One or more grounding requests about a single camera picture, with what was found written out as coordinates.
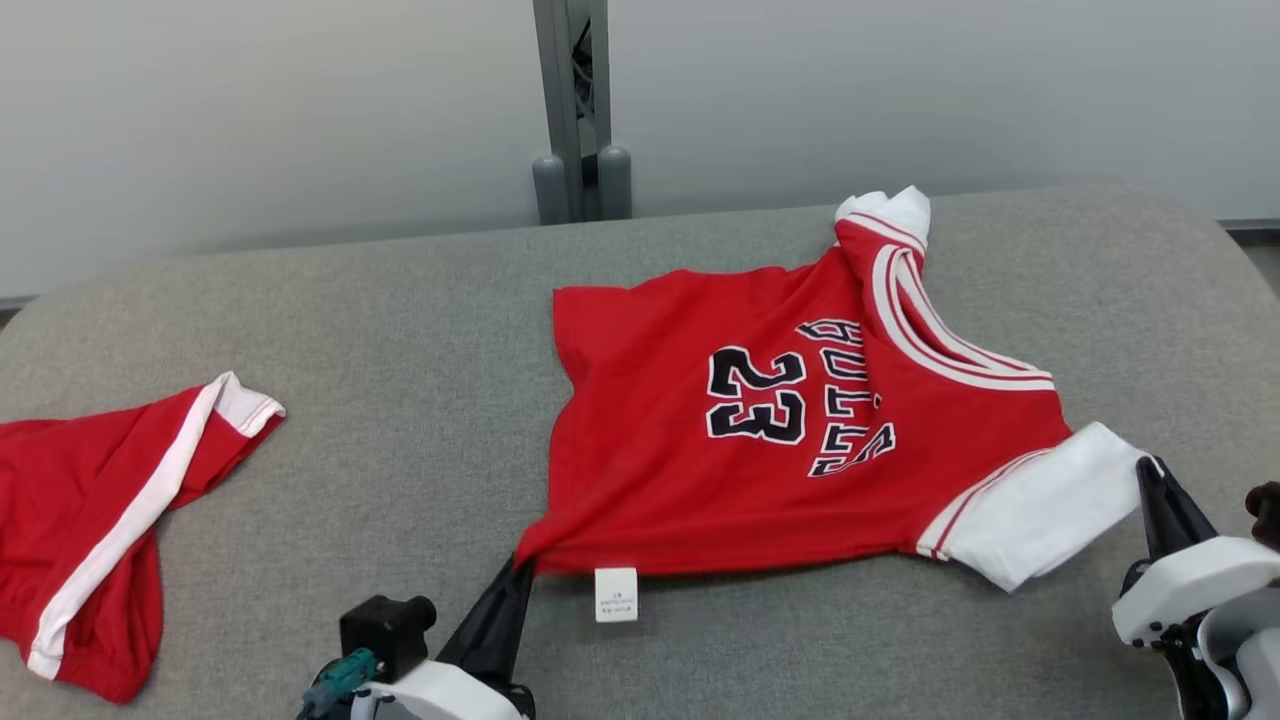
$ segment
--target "red fabric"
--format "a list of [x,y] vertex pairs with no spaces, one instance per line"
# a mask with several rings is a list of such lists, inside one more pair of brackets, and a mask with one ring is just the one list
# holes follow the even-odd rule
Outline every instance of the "red fabric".
[[[24,661],[50,598],[147,484],[201,389],[76,420],[0,425],[0,635]],[[280,419],[244,437],[212,413],[169,507],[216,487]],[[56,679],[132,700],[160,647],[161,594],[148,527],[70,620]]]
[[[549,509],[521,538],[517,562],[534,560],[539,573],[635,566],[652,575],[914,553],[925,527],[965,488],[1070,436],[1052,389],[972,387],[922,368],[891,342],[873,297],[873,264],[886,247],[918,243],[897,245],[852,222],[837,223],[837,237],[815,264],[795,270],[677,270],[630,290],[556,292],[556,342],[573,397],[552,433]],[[924,343],[963,364],[918,313],[908,315]],[[859,323],[861,347],[797,332],[822,319]],[[740,383],[744,411],[735,416],[772,405],[772,420],[783,424],[780,391],[797,393],[801,439],[712,437],[708,414],[732,402],[709,388],[712,356],[726,347],[745,350],[769,375],[780,374],[774,363],[785,354],[803,359],[803,380],[763,391]],[[867,379],[831,377],[826,350],[861,357]],[[828,386],[845,397],[869,392],[879,404],[851,401],[844,407],[854,418],[829,416]],[[867,433],[847,438],[847,454],[828,452],[832,423]],[[872,447],[860,464],[812,477],[819,459],[847,461],[886,425],[891,450]]]

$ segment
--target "red garment with white stripe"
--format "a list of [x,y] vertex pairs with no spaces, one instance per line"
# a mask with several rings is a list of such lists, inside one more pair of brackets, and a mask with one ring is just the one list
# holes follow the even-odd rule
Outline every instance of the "red garment with white stripe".
[[143,407],[0,424],[0,635],[27,667],[132,700],[164,626],[152,525],[283,418],[225,373]]
[[900,551],[1012,591],[1130,512],[1140,452],[1073,434],[1048,373],[937,316],[928,228],[915,188],[873,193],[813,265],[557,291],[573,397],[517,561],[671,574]]

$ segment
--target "care label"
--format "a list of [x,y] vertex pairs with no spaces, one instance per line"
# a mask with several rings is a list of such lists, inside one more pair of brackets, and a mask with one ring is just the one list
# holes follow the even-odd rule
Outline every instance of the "care label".
[[640,591],[635,568],[595,569],[595,621],[630,623],[640,619]]

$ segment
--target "white panel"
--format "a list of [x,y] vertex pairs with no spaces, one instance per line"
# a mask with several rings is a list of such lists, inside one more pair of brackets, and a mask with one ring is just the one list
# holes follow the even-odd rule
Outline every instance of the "white panel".
[[1280,217],[1274,0],[618,0],[637,215],[1066,182]]
[[547,152],[530,0],[0,4],[0,297],[536,224]]

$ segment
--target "gray tabletop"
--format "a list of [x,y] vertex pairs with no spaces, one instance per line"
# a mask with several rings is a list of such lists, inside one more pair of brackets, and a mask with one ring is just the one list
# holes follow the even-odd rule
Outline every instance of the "gray tabletop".
[[[237,254],[37,300],[0,333],[0,421],[228,369],[289,419],[161,520],[165,634],[138,700],[40,680],[0,642],[3,714],[292,717],[338,616],[374,593],[435,600],[438,648],[545,507],[570,393],[552,288],[805,264],[831,213]],[[1053,372],[1074,427],[1162,455],[1220,530],[1247,533],[1244,492],[1280,479],[1280,304],[1220,229],[1089,187],[942,197],[933,225],[925,284],[952,329]],[[540,579],[517,680],[548,719],[1171,717],[1167,670],[1110,626],[1143,551],[1130,518],[1012,596],[902,556],[643,580],[640,621],[611,626],[588,579]]]

